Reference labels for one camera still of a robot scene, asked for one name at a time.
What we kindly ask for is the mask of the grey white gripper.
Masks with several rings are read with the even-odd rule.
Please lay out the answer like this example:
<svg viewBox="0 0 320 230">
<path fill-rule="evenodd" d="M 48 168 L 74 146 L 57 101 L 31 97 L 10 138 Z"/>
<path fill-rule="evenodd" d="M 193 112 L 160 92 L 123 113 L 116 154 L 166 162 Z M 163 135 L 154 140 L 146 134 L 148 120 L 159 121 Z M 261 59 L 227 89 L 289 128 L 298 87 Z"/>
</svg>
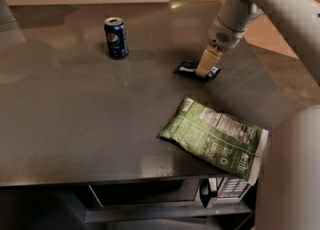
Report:
<svg viewBox="0 0 320 230">
<path fill-rule="evenodd" d="M 196 74 L 205 77 L 219 62 L 222 53 L 234 49 L 249 25 L 263 11 L 247 0 L 226 0 L 208 31 L 209 44 L 204 50 Z"/>
</svg>

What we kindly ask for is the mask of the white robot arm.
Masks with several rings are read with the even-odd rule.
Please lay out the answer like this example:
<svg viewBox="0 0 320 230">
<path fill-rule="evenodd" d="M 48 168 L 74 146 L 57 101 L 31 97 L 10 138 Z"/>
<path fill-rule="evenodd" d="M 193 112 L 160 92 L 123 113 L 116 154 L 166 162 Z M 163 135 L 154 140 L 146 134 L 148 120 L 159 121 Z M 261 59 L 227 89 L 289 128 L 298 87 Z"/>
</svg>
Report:
<svg viewBox="0 0 320 230">
<path fill-rule="evenodd" d="M 318 80 L 320 5 L 315 0 L 226 0 L 196 74 L 208 74 L 262 14 Z M 319 106 L 293 109 L 272 128 L 258 179 L 255 230 L 320 230 Z"/>
</svg>

